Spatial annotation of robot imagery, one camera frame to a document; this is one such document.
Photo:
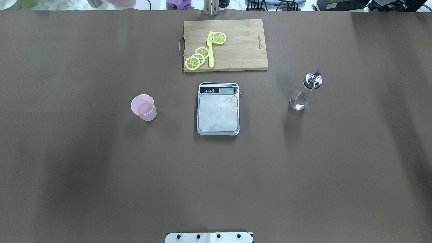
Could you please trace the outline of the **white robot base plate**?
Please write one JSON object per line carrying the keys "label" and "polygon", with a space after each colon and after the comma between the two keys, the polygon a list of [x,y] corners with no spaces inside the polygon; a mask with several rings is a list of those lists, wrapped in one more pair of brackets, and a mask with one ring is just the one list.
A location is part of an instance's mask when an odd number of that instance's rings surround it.
{"label": "white robot base plate", "polygon": [[169,233],[165,243],[253,243],[250,232],[191,232]]}

